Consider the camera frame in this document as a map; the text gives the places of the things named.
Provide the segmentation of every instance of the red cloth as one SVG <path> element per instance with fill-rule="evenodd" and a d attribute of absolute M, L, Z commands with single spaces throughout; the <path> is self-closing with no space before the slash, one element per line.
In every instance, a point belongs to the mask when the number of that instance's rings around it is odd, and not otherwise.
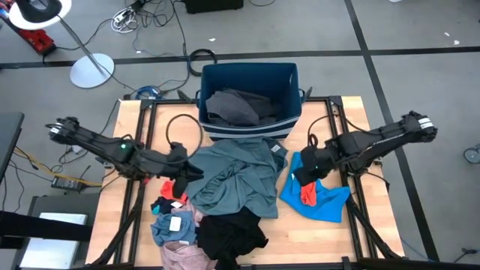
<path fill-rule="evenodd" d="M 301 187 L 301 202 L 307 206 L 317 205 L 316 181 Z"/>
<path fill-rule="evenodd" d="M 165 199 L 176 200 L 183 204 L 187 203 L 187 194 L 183 193 L 180 199 L 173 196 L 173 181 L 165 181 L 162 189 L 160 190 L 160 194 Z"/>

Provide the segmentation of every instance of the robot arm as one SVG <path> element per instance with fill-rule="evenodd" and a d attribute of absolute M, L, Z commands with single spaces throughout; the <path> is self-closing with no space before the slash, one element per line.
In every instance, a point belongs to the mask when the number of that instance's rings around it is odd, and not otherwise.
<path fill-rule="evenodd" d="M 318 149 L 318 139 L 311 134 L 308 146 L 301 150 L 302 168 L 294 173 L 301 186 L 325 178 L 331 170 L 341 168 L 362 174 L 372 162 L 407 143 L 429 143 L 437 129 L 426 115 L 411 111 L 398 122 L 374 130 L 346 132 L 325 141 Z"/>
<path fill-rule="evenodd" d="M 188 182 L 203 178 L 203 171 L 191 165 L 187 149 L 173 142 L 169 154 L 145 149 L 130 135 L 107 138 L 80 126 L 74 117 L 58 118 L 56 124 L 48 124 L 50 139 L 56 143 L 80 146 L 112 163 L 121 176 L 131 180 L 143 180 L 153 176 L 175 179 L 174 197 L 180 198 Z"/>

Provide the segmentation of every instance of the black box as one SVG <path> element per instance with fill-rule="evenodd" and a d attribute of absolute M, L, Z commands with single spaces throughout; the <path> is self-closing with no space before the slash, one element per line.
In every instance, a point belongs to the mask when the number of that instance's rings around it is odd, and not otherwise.
<path fill-rule="evenodd" d="M 243 0 L 184 0 L 184 3 L 189 14 L 243 8 Z"/>

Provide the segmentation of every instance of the pink cloth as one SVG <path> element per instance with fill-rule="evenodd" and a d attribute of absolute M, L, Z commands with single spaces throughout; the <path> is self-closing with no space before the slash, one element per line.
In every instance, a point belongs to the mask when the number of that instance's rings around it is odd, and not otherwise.
<path fill-rule="evenodd" d="M 186 205 L 183 205 L 181 208 L 172 208 L 172 214 L 176 212 L 186 212 L 186 211 L 192 211 L 193 213 L 193 219 L 195 220 L 195 225 L 197 227 L 200 226 L 200 221 L 202 221 L 202 218 L 204 214 L 201 211 L 198 211 L 195 206 L 193 206 L 190 203 L 190 200 L 187 201 Z"/>
<path fill-rule="evenodd" d="M 160 253 L 165 270 L 213 270 L 217 265 L 196 244 L 171 241 L 160 248 Z"/>

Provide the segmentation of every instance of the gray cloth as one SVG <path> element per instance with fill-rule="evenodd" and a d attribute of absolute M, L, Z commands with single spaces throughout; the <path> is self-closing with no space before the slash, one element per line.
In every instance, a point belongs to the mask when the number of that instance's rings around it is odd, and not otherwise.
<path fill-rule="evenodd" d="M 210 122 L 216 125 L 257 126 L 277 120 L 278 107 L 268 97 L 244 91 L 216 91 L 205 105 Z"/>
<path fill-rule="evenodd" d="M 278 218 L 278 176 L 287 150 L 275 139 L 223 139 L 201 148 L 189 161 L 203 179 L 188 183 L 191 203 L 207 215 L 234 214 L 242 206 L 261 218 Z"/>
<path fill-rule="evenodd" d="M 170 230 L 172 217 L 181 218 L 180 230 L 178 232 Z M 191 211 L 183 211 L 175 214 L 159 214 L 155 223 L 150 225 L 150 227 L 153 240 L 159 247 L 163 246 L 165 242 L 178 240 L 187 241 L 192 245 L 197 238 L 194 215 Z"/>

